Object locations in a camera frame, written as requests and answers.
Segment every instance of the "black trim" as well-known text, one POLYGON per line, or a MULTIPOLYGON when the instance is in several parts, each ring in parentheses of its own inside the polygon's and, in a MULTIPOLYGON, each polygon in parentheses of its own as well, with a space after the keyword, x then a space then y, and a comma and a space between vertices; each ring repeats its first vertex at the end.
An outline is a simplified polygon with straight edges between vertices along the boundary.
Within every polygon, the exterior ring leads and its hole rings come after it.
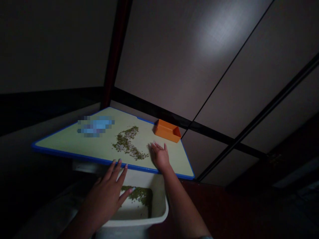
POLYGON ((118 0, 104 79, 101 110, 110 106, 133 0, 118 0))
MULTIPOLYGON (((192 122, 189 129, 192 131, 195 131, 197 133, 200 133, 202 135, 205 135, 209 138, 212 138, 214 140, 217 140, 219 142, 222 142, 224 144, 227 144, 227 145, 230 145, 234 142, 233 138, 231 138, 227 135, 224 135, 220 132, 217 132, 216 130, 208 128, 208 127, 206 127, 200 123, 197 123, 197 122, 192 122)), ((267 158, 267 154, 260 152, 260 151, 254 149, 252 147, 249 147, 247 145, 244 145, 242 143, 237 144, 235 146, 235 149, 242 151, 246 154, 252 155, 254 157, 257 157, 259 159, 266 159, 267 158)))
POLYGON ((0 136, 101 102, 103 87, 0 95, 0 136))
POLYGON ((203 180, 270 112, 273 111, 319 65, 319 53, 276 95, 226 149, 197 178, 203 180))
POLYGON ((117 87, 113 88, 112 100, 151 115, 155 118, 177 125, 183 129, 187 129, 192 122, 182 116, 174 114, 117 87))
MULTIPOLYGON (((199 134, 202 134, 214 140, 220 141, 224 144, 229 145, 234 142, 234 139, 227 135, 224 135, 220 132, 210 129, 197 122, 192 122, 186 118, 183 118, 182 116, 174 114, 166 109, 163 109, 157 105, 154 105, 146 100, 143 100, 117 87, 114 87, 113 89, 112 100, 118 103, 121 103, 123 105, 126 105, 128 107, 131 107, 133 109, 136 109, 138 111, 141 111, 143 113, 146 113, 148 115, 151 115, 155 118, 162 119, 166 122, 177 125, 183 129, 186 129, 186 130, 190 129, 199 134)), ((267 158, 266 154, 241 143, 238 144, 235 147, 235 149, 260 159, 267 158)))

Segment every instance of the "wrist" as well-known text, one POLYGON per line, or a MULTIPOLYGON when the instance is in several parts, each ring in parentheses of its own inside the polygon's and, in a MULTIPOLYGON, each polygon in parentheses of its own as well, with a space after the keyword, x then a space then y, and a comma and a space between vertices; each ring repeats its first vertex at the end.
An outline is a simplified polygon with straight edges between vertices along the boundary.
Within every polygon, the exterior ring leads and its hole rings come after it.
POLYGON ((171 174, 171 173, 174 174, 174 170, 173 170, 171 165, 168 165, 167 167, 162 169, 161 172, 162 172, 163 175, 167 175, 167 174, 171 174))

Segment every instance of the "cabinet door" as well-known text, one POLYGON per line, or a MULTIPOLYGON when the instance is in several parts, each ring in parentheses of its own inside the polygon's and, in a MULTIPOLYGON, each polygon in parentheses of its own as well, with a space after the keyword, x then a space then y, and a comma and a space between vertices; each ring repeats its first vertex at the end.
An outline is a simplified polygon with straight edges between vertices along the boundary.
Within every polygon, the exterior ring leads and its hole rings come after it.
POLYGON ((319 67, 311 72, 242 143, 268 153, 319 111, 319 67))
POLYGON ((225 187, 258 160, 254 156, 233 149, 201 182, 225 187))
POLYGON ((191 130, 186 132, 182 142, 195 178, 227 147, 224 143, 191 130))
POLYGON ((319 1, 274 1, 195 121, 235 138, 319 52, 319 1))
POLYGON ((115 86, 193 120, 270 2, 133 1, 115 86))

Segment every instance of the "green beans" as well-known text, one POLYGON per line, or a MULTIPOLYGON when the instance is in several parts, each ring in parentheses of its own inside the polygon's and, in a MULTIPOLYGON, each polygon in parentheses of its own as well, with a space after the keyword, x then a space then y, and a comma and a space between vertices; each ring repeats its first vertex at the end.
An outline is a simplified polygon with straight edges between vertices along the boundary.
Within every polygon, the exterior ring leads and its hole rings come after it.
MULTIPOLYGON (((130 188, 133 188, 133 186, 122 186, 122 191, 126 191, 130 188)), ((135 187, 135 190, 129 195, 129 199, 132 201, 137 200, 144 206, 147 206, 149 218, 152 216, 153 192, 151 189, 135 187)))
POLYGON ((149 154, 141 153, 140 151, 138 151, 137 148, 134 145, 132 145, 130 141, 131 139, 134 139, 138 131, 139 131, 139 128, 137 126, 133 126, 130 129, 120 132, 116 136, 117 143, 112 144, 112 146, 118 152, 125 151, 125 154, 129 154, 130 156, 135 158, 135 160, 145 159, 146 157, 149 156, 149 154))

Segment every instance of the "right hand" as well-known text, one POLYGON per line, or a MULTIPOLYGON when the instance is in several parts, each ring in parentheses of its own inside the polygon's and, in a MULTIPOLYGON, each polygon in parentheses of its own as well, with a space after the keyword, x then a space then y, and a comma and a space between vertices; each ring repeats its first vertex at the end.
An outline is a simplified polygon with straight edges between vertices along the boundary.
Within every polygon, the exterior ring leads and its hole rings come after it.
POLYGON ((166 143, 164 143, 164 148, 156 142, 152 143, 152 149, 155 152, 155 159, 154 159, 155 166, 162 173, 164 173, 167 169, 171 167, 169 163, 166 143))

